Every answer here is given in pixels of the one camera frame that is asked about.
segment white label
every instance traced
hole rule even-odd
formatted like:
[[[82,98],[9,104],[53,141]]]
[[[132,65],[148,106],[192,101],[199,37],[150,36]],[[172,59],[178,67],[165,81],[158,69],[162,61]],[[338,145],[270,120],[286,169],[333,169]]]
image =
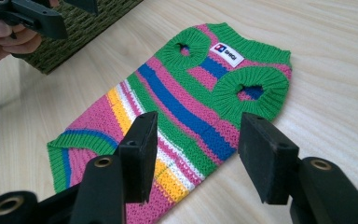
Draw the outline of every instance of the white label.
[[[231,64],[231,66],[236,67],[240,62],[244,60],[242,55],[240,55],[235,49],[230,47],[227,44],[217,43],[209,49],[211,52],[218,54],[226,62]]]

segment light wood surface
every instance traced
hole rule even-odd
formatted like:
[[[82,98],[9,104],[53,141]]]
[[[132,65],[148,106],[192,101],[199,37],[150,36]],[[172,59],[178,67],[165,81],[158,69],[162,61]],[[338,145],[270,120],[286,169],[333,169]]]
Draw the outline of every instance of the light wood surface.
[[[291,87],[274,124],[300,158],[334,162],[358,188],[358,1],[145,0],[49,76],[12,57],[0,62],[0,194],[53,195],[46,143],[174,35],[223,21],[292,51]],[[261,204],[238,155],[161,220],[290,222],[288,206]]]

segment striped sweater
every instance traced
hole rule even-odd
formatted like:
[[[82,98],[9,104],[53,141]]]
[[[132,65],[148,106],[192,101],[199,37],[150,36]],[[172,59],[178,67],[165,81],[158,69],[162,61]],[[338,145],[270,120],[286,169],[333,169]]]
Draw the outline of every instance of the striped sweater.
[[[128,223],[156,222],[236,152],[243,111],[277,116],[289,59],[226,23],[185,29],[48,143],[55,190],[79,183],[86,163],[112,154],[137,116],[158,111],[150,200],[127,205]]]

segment woven basket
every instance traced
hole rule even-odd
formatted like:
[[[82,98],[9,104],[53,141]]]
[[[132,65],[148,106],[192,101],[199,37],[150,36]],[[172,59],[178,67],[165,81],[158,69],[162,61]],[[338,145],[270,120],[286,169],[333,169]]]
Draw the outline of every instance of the woven basket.
[[[98,16],[69,4],[61,4],[56,10],[64,17],[68,39],[43,37],[40,47],[22,59],[43,74],[49,74],[141,2],[142,0],[98,0]]]

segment yellow stripe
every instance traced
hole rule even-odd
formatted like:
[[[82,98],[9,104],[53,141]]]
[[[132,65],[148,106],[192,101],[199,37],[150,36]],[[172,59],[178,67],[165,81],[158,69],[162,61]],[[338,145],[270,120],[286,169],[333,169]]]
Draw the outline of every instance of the yellow stripe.
[[[120,101],[116,88],[111,89],[106,95],[109,99],[110,107],[120,125],[120,129],[123,132],[123,135],[125,135],[131,126],[131,121],[124,109],[124,105]]]
[[[188,194],[186,187],[161,160],[156,160],[155,174],[159,174],[156,181],[174,202],[178,203]]]

